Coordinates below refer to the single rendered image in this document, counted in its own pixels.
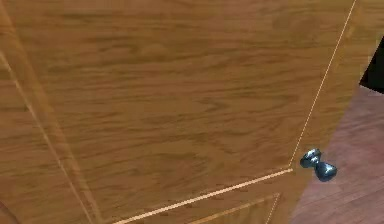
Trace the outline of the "brown wooden room door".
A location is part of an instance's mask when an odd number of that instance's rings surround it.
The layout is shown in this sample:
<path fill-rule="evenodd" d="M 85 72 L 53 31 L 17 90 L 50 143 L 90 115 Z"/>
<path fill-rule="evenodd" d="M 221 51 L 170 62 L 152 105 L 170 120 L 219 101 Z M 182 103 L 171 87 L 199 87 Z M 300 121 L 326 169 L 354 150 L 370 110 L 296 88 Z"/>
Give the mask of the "brown wooden room door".
<path fill-rule="evenodd" d="M 0 224 L 288 224 L 384 0 L 0 0 Z"/>

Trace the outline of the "dark metal door knob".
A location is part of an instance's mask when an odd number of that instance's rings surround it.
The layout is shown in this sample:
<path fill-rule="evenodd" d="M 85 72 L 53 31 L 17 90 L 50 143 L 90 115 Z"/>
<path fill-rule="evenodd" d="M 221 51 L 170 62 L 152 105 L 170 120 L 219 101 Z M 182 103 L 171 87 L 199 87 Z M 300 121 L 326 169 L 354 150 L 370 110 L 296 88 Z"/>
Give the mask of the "dark metal door knob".
<path fill-rule="evenodd" d="M 305 153 L 300 159 L 302 168 L 312 168 L 321 182 L 328 182 L 337 175 L 337 167 L 321 160 L 322 153 L 314 148 Z"/>

